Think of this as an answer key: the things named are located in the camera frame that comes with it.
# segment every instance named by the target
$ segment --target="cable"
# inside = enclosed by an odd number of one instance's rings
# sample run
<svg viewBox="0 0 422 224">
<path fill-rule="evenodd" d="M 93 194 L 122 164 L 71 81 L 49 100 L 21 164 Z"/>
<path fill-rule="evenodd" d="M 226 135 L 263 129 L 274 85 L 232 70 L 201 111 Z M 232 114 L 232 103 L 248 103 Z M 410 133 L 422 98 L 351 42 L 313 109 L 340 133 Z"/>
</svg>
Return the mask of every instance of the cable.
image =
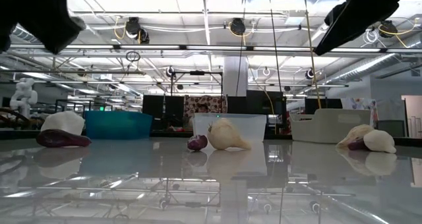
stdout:
<svg viewBox="0 0 422 224">
<path fill-rule="evenodd" d="M 402 41 L 402 39 L 400 39 L 400 37 L 398 37 L 398 35 L 395 35 L 395 37 L 405 48 L 408 48 L 408 46 Z"/>
<path fill-rule="evenodd" d="M 246 5 L 243 5 L 243 19 L 245 19 L 245 15 L 246 15 Z M 240 38 L 240 46 L 242 46 L 245 43 L 244 39 L 245 39 L 245 37 Z M 236 96 L 237 96 L 237 93 L 239 91 L 240 68 L 241 68 L 241 65 L 242 65 L 242 52 L 243 52 L 243 47 L 240 47 L 239 68 L 237 70 Z"/>
<path fill-rule="evenodd" d="M 315 74 L 315 62 L 314 62 L 314 54 L 312 51 L 312 37 L 311 37 L 311 31 L 309 30 L 311 28 L 310 24 L 309 24 L 309 12 L 308 12 L 308 1 L 305 0 L 305 14 L 306 14 L 306 22 L 308 25 L 308 38 L 309 38 L 309 52 L 311 53 L 311 61 L 312 61 L 312 73 L 314 74 L 314 78 L 313 78 L 313 83 L 315 85 L 315 90 L 316 90 L 316 98 L 318 99 L 318 107 L 319 109 L 321 109 L 321 99 L 319 96 L 319 91 L 318 91 L 318 83 L 317 83 L 317 75 Z"/>
<path fill-rule="evenodd" d="M 276 66 L 277 66 L 277 76 L 278 76 L 278 86 L 280 87 L 280 95 L 281 95 L 281 101 L 282 104 L 284 102 L 283 99 L 283 92 L 282 92 L 282 81 L 280 79 L 280 66 L 278 65 L 278 51 L 277 51 L 277 39 L 276 39 L 276 32 L 274 31 L 275 27 L 274 27 L 274 15 L 272 12 L 272 7 L 270 7 L 270 13 L 271 13 L 271 23 L 272 23 L 272 35 L 274 37 L 274 49 L 276 50 Z"/>
<path fill-rule="evenodd" d="M 266 97 L 270 100 L 272 115 L 276 115 L 275 112 L 274 112 L 274 106 L 272 105 L 272 100 L 271 100 L 270 95 L 268 95 L 268 93 L 266 92 L 265 88 L 263 88 L 263 87 L 261 87 L 261 86 L 258 85 L 258 82 L 256 81 L 256 78 L 255 78 L 255 75 L 253 74 L 252 68 L 249 65 L 250 64 L 249 64 L 249 60 L 248 60 L 248 67 L 249 67 L 249 70 L 251 71 L 251 74 L 252 74 L 252 77 L 253 77 L 254 82 L 256 83 L 256 86 L 258 86 L 259 89 L 261 89 L 261 90 L 264 91 Z M 277 122 L 276 122 L 276 128 L 274 130 L 274 133 L 277 134 Z"/>
<path fill-rule="evenodd" d="M 382 30 L 381 29 L 381 26 L 384 26 L 383 24 L 381 24 L 380 26 L 378 26 L 378 30 L 381 31 L 381 32 L 383 32 L 383 33 L 385 33 L 385 34 L 390 34 L 390 35 L 393 35 L 393 36 L 400 36 L 402 34 L 407 34 L 409 32 L 412 32 L 415 29 L 415 27 L 416 27 L 417 21 L 418 21 L 418 18 L 415 19 L 415 24 L 413 24 L 413 27 L 410 30 L 406 30 L 405 32 L 394 33 L 394 32 L 388 32 L 388 31 Z"/>
<path fill-rule="evenodd" d="M 117 17 L 116 18 L 116 24 L 115 24 L 115 26 L 114 27 L 116 27 L 117 26 L 117 23 L 119 22 L 119 17 Z M 114 35 L 117 37 L 117 39 L 119 39 L 119 40 L 123 40 L 123 38 L 125 37 L 125 31 L 126 31 L 126 23 L 127 23 L 127 21 L 125 22 L 125 26 L 123 27 L 123 35 L 122 36 L 119 36 L 119 35 L 117 35 L 117 30 L 116 30 L 116 28 L 114 29 Z"/>
</svg>

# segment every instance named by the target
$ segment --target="red onion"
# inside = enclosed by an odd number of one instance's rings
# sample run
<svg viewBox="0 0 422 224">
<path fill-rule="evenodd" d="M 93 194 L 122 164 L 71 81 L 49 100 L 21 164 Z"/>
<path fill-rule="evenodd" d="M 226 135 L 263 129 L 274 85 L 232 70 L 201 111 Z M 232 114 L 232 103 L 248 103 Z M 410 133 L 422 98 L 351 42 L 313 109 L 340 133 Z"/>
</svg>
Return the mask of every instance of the red onion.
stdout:
<svg viewBox="0 0 422 224">
<path fill-rule="evenodd" d="M 196 135 L 187 141 L 187 147 L 193 151 L 200 151 L 208 145 L 208 139 L 204 135 Z"/>
<path fill-rule="evenodd" d="M 347 145 L 350 150 L 366 150 L 369 151 L 368 147 L 366 147 L 363 138 L 355 140 Z"/>
<path fill-rule="evenodd" d="M 47 148 L 61 148 L 65 146 L 86 147 L 91 140 L 85 136 L 79 136 L 61 129 L 47 129 L 42 131 L 36 138 L 39 145 Z"/>
</svg>

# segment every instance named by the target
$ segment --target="pipe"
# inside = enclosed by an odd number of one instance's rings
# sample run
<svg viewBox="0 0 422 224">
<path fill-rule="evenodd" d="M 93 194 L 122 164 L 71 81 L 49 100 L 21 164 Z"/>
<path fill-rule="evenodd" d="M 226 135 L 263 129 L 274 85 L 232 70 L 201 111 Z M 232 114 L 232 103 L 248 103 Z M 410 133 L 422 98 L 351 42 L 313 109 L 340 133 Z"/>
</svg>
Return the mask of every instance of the pipe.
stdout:
<svg viewBox="0 0 422 224">
<path fill-rule="evenodd" d="M 16 26 L 12 32 L 12 35 L 30 42 L 30 43 L 41 43 L 35 36 L 33 36 L 30 32 L 27 32 L 25 29 L 21 28 L 20 26 Z"/>
<path fill-rule="evenodd" d="M 421 40 L 422 40 L 422 35 L 416 34 L 415 36 L 412 36 L 404 40 L 403 42 L 408 46 L 406 50 L 412 52 L 415 49 L 422 48 Z M 400 45 L 401 45 L 400 43 L 396 43 L 395 45 L 393 45 L 393 47 L 399 47 Z M 417 60 L 418 60 L 417 57 L 404 58 L 399 53 L 389 53 L 387 55 L 378 56 L 374 59 L 364 59 L 346 67 L 345 69 L 341 70 L 340 72 L 337 72 L 336 74 L 333 74 L 332 76 L 329 76 L 325 80 L 325 83 L 335 83 L 341 80 L 345 80 L 346 82 L 349 82 L 353 79 L 367 76 L 380 69 L 385 69 L 387 67 L 396 65 L 398 63 L 411 62 L 411 61 L 417 61 Z"/>
<path fill-rule="evenodd" d="M 73 12 L 76 16 L 203 16 L 203 12 L 102 12 L 102 11 L 75 11 Z M 288 12 L 273 13 L 274 18 L 287 18 Z M 243 18 L 242 12 L 209 12 L 208 16 L 226 16 L 228 18 Z M 271 13 L 245 13 L 245 17 L 271 17 Z"/>
<path fill-rule="evenodd" d="M 43 51 L 38 51 L 39 49 L 34 49 L 33 53 L 30 53 L 31 57 L 77 57 L 77 58 L 83 58 L 83 57 L 102 57 L 102 58 L 116 58 L 116 57 L 126 57 L 126 51 L 122 53 L 110 53 L 110 52 L 97 52 L 90 50 L 82 50 L 82 51 L 67 51 L 64 50 L 60 52 L 58 55 L 53 55 L 50 53 L 45 53 Z M 239 53 L 236 51 L 188 51 L 184 53 L 139 53 L 141 57 L 147 57 L 147 58 L 188 58 L 192 55 L 208 55 L 210 53 L 211 55 L 224 55 L 224 56 L 239 56 Z M 244 55 L 262 55 L 262 56 L 273 56 L 274 52 L 268 52 L 268 51 L 243 51 L 242 54 Z M 309 56 L 309 52 L 278 52 L 279 56 Z M 369 53 L 346 53 L 345 57 L 356 57 L 356 58 L 362 58 L 364 57 L 376 57 L 375 54 L 369 54 Z M 324 57 L 341 57 L 341 54 L 339 53 L 326 53 L 324 54 Z"/>
</svg>

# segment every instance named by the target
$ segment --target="reflective tabletop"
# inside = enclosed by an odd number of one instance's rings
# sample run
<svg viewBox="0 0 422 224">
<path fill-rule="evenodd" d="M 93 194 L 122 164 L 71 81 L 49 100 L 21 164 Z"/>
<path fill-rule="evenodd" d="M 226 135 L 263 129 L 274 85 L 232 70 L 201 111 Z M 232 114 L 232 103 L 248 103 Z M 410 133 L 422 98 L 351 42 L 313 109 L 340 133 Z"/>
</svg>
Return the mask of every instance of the reflective tabletop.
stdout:
<svg viewBox="0 0 422 224">
<path fill-rule="evenodd" d="M 186 142 L 0 140 L 0 223 L 422 223 L 422 149 Z"/>
</svg>

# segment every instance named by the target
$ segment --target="ceiling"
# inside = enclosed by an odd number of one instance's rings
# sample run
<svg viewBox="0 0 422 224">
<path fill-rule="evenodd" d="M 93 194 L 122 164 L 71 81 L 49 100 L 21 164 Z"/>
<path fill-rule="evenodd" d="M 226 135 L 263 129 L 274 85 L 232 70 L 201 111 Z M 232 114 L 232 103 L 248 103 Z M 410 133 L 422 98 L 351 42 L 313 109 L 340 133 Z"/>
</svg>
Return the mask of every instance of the ceiling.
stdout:
<svg viewBox="0 0 422 224">
<path fill-rule="evenodd" d="M 307 0 L 309 10 L 309 30 L 312 38 L 312 45 L 317 45 L 324 35 L 324 30 L 320 30 L 324 17 L 332 7 L 344 0 Z M 274 31 L 270 9 L 272 7 L 274 19 Z M 309 46 L 309 35 L 307 31 L 307 21 L 301 17 L 295 24 L 289 24 L 292 20 L 297 20 L 294 16 L 303 14 L 305 10 L 304 0 L 68 0 L 69 12 L 73 16 L 81 17 L 87 30 L 80 33 L 73 44 L 137 44 L 132 39 L 125 36 L 119 40 L 115 35 L 114 26 L 123 27 L 129 16 L 139 16 L 140 24 L 146 28 L 150 36 L 150 44 L 162 45 L 237 45 L 242 43 L 253 46 L 272 46 L 274 38 L 277 46 L 307 47 Z M 407 30 L 415 24 L 415 18 L 422 12 L 421 0 L 401 0 L 400 8 L 389 18 L 398 30 Z M 242 37 L 234 36 L 226 26 L 233 17 L 243 17 L 247 28 L 245 42 Z M 402 40 L 419 33 L 416 30 L 402 36 Z M 122 29 L 116 29 L 117 35 L 121 36 Z M 28 43 L 14 36 L 13 43 Z M 346 43 L 342 47 L 390 47 L 398 43 L 396 38 L 378 38 L 364 34 L 357 39 Z M 52 66 L 52 55 L 46 54 L 42 50 L 27 51 L 14 49 L 15 53 L 22 54 L 23 57 L 31 57 L 49 67 Z M 63 57 L 57 56 L 56 63 L 62 63 L 72 55 L 81 52 L 64 50 Z M 71 57 L 69 62 L 61 66 L 62 70 L 76 70 L 85 68 L 86 70 L 110 70 L 115 72 L 127 68 L 130 62 L 122 55 L 126 51 L 120 52 L 120 59 L 110 56 L 110 51 L 88 51 L 97 53 L 96 57 Z M 139 51 L 142 59 L 134 62 L 130 70 L 141 70 L 146 75 L 114 74 L 115 81 L 151 81 L 162 82 L 168 80 L 165 77 L 165 69 L 172 66 L 175 70 L 212 70 L 222 71 L 224 67 L 224 57 L 226 53 L 191 53 L 189 51 Z M 368 55 L 348 55 L 337 54 L 323 57 L 315 57 L 315 69 L 320 72 L 319 77 L 330 76 L 348 65 L 367 57 Z M 249 65 L 257 70 L 257 82 L 270 83 L 277 82 L 276 57 L 273 54 L 263 55 L 262 53 L 249 52 L 247 54 Z M 305 71 L 309 70 L 312 61 L 310 55 L 302 53 L 296 55 L 279 54 L 278 64 L 280 66 L 280 80 L 283 83 L 300 83 L 305 81 Z M 266 76 L 263 70 L 270 70 L 270 75 Z M 73 80 L 94 80 L 91 74 L 81 78 L 71 75 Z M 180 82 L 209 82 L 209 76 L 184 76 Z M 131 88 L 140 93 L 163 93 L 164 91 L 156 86 L 131 85 Z M 203 87 L 203 92 L 211 92 L 216 89 L 214 86 Z M 278 87 L 268 87 L 267 90 L 277 90 Z"/>
</svg>

